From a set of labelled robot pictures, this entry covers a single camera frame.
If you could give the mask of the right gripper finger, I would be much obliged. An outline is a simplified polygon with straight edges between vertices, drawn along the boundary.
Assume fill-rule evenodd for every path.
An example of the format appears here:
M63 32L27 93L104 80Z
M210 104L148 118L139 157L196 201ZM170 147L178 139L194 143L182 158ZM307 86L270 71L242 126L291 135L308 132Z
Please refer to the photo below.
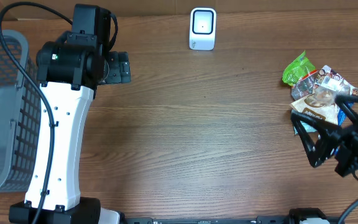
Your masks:
M340 107L344 114L350 119L352 123L358 122L358 113L356 113L351 104L358 103L358 96L354 95L337 95L335 103Z
M330 159L337 151L342 134L340 126L295 110L291 111L290 119L298 131L308 161L313 168L317 168L325 160ZM302 121L317 130L316 139L305 131L301 125Z

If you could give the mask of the beige snack bag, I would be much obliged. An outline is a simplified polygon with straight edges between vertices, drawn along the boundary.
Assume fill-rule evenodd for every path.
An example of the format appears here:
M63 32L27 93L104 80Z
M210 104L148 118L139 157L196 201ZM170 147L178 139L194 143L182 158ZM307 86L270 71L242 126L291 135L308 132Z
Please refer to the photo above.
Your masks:
M335 97L337 95L358 96L358 88L327 65L316 72L315 78L312 94L295 100L290 107L297 112L338 124Z

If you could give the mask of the green packet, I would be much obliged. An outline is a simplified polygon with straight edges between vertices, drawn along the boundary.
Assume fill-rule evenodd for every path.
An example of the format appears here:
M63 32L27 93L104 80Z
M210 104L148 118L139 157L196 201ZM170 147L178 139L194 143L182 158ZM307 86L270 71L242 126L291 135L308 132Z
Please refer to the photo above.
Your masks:
M299 100L312 94L317 69L303 51L283 71L282 81L291 87L291 96Z

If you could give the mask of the blue snack bar wrapper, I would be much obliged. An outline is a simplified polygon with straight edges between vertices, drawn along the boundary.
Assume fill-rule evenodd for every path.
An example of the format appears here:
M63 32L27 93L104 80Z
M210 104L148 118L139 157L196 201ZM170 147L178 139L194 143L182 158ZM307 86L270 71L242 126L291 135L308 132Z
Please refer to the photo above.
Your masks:
M353 103L346 103L347 107L352 108ZM342 109L340 109L340 107L337 105L336 108L337 111L337 122L338 125L341 126L343 124L343 122L346 120L347 116L345 115L345 112L343 112Z

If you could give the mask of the teal snack packet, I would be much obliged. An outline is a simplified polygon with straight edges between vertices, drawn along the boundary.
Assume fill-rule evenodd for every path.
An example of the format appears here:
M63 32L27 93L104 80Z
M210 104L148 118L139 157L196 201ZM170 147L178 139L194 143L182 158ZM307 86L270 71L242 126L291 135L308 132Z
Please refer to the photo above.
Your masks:
M301 125L303 126L303 128L305 129L305 131L307 133L315 133L315 132L317 132L317 130L315 128L313 128L312 126L306 124L303 121L301 122ZM297 135L298 131L297 131L296 127L294 126L293 129L294 129L295 135Z

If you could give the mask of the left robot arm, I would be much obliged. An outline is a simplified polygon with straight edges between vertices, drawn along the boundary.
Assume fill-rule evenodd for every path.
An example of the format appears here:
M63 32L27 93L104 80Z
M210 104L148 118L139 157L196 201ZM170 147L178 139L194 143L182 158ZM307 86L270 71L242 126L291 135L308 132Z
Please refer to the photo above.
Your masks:
M128 54L115 52L118 25L109 10L77 4L71 29L38 51L42 100L35 167L23 202L9 209L11 223L125 223L122 212L82 197L79 163L86 117L99 85L129 83Z

